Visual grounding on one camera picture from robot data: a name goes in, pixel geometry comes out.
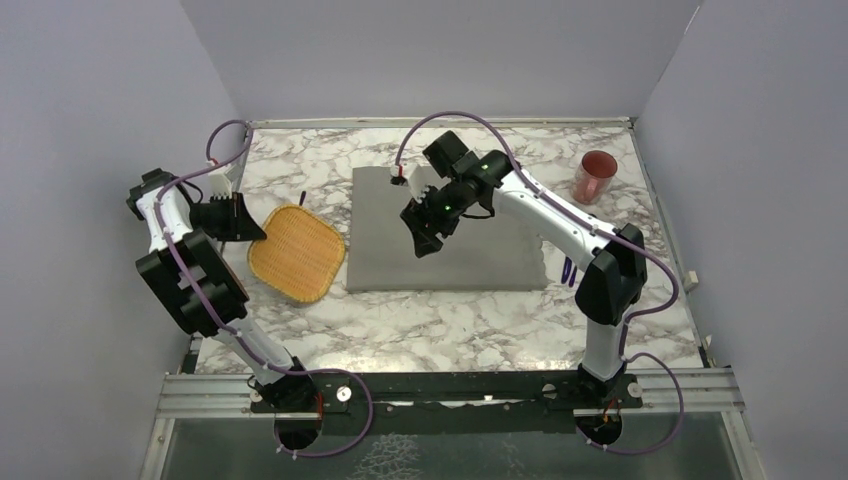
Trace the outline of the grey scalloped cloth placemat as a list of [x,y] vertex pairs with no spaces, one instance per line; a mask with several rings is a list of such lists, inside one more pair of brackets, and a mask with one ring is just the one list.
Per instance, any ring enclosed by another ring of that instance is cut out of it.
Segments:
[[462,219],[439,252],[416,258],[400,218],[410,199],[406,186],[390,183],[388,167],[353,170],[349,292],[533,291],[548,285],[542,240],[507,215]]

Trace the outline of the woven yellow wicker tray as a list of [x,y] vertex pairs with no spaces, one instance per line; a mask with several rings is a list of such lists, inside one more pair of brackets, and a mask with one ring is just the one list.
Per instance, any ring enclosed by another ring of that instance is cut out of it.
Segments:
[[293,303],[312,304],[322,299],[345,258],[342,235],[294,204],[273,210],[263,230],[266,238],[248,248],[251,272]]

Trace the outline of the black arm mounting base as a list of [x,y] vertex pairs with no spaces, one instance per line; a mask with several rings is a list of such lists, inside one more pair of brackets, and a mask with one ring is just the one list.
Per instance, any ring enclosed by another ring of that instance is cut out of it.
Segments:
[[330,436],[541,432],[572,434],[575,419],[638,409],[632,374],[605,384],[577,370],[313,373],[249,383],[250,410]]

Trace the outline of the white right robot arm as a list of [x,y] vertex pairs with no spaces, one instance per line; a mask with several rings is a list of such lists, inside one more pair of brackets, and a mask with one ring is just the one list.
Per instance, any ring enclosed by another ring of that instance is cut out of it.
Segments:
[[624,371],[624,314],[647,280],[642,235],[633,225],[616,228],[570,204],[539,183],[499,150],[471,151],[452,131],[423,155],[445,185],[422,186],[402,210],[418,258],[440,251],[466,211],[478,205],[491,215],[506,214],[561,250],[583,276],[575,294],[587,318],[586,349],[577,380],[579,398],[600,407],[617,392]]

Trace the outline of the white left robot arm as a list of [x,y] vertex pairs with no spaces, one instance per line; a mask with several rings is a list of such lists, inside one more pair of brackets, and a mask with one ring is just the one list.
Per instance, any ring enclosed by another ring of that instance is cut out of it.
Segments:
[[317,395],[300,360],[249,317],[249,296],[220,253],[220,242],[267,235],[238,192],[194,201],[174,174],[154,169],[131,188],[127,204],[147,224],[148,253],[138,273],[177,325],[228,346],[253,372],[256,394],[275,407],[298,411]]

